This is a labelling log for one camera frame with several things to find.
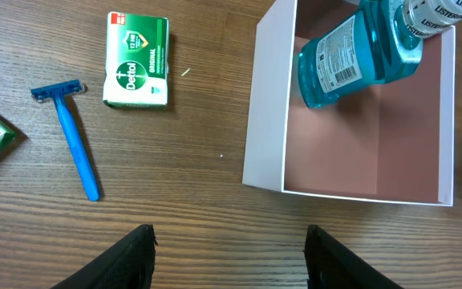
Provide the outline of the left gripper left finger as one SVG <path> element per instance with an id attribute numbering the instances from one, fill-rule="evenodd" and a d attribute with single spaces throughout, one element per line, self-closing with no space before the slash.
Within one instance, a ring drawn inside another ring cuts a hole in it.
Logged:
<path id="1" fill-rule="evenodd" d="M 149 289 L 156 244 L 153 226 L 140 225 L 52 289 Z"/>

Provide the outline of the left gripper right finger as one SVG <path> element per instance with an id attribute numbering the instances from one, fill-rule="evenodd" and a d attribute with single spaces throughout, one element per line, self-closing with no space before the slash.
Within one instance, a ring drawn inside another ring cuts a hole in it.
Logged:
<path id="1" fill-rule="evenodd" d="M 320 226 L 308 226 L 304 257 L 308 289 L 402 289 Z"/>

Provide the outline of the blue mouthwash bottle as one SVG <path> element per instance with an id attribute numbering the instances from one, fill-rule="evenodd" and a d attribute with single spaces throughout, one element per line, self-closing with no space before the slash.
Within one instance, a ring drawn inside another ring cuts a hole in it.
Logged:
<path id="1" fill-rule="evenodd" d="M 362 1 L 298 55 L 298 84 L 309 108 L 334 104 L 373 84 L 413 75 L 424 40 L 462 20 L 462 0 Z"/>

